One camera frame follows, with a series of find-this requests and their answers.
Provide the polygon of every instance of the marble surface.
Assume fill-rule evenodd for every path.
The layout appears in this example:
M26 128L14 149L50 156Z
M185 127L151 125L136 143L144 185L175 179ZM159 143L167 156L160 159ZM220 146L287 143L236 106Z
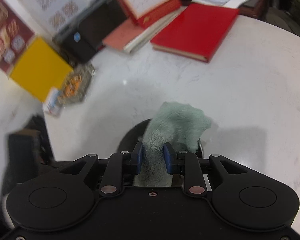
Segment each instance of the marble surface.
M205 157L221 154L292 187L300 198L300 38L240 16L205 64L150 44L134 56L105 49L87 100L46 116L56 159L109 157L125 133L164 101L213 120ZM300 233L300 210L293 224Z
M41 114L42 104L9 80L0 70L0 195L8 164L8 134L22 129L32 115Z

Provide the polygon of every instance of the metal pin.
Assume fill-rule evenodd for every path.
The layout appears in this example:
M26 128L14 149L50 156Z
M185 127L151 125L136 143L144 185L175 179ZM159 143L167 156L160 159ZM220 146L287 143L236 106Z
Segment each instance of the metal pin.
M189 189L189 191L192 194L202 194L203 192L205 192L205 189L203 187L200 187L200 186L193 186Z
M103 186L101 188L101 191L104 193L104 194L111 194L111 193L114 193L117 191L117 188L115 186Z

